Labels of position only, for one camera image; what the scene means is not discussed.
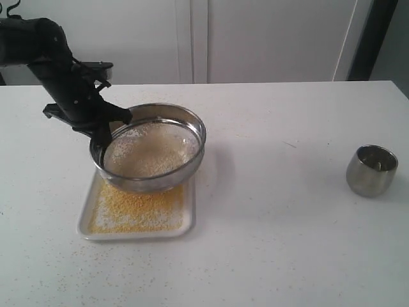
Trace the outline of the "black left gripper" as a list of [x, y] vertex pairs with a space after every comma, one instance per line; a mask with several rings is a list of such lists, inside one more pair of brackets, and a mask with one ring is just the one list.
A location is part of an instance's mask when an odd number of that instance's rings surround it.
[[129, 109], [107, 103], [107, 119], [104, 118], [104, 100], [93, 83], [86, 79], [84, 71], [91, 72], [77, 60], [67, 67], [53, 61], [40, 61], [28, 65], [54, 102], [47, 104], [43, 114], [56, 118], [77, 132], [91, 136], [91, 153], [103, 152], [112, 142], [108, 122], [132, 121]]

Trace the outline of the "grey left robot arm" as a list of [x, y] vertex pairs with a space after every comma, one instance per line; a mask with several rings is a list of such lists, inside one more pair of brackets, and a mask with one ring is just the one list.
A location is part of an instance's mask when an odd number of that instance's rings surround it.
[[100, 147], [112, 141], [109, 124], [129, 124], [128, 109], [104, 100], [100, 91], [110, 82], [97, 66], [74, 58], [61, 26], [46, 19], [1, 19], [1, 65], [25, 65], [54, 103], [43, 113], [91, 138]]

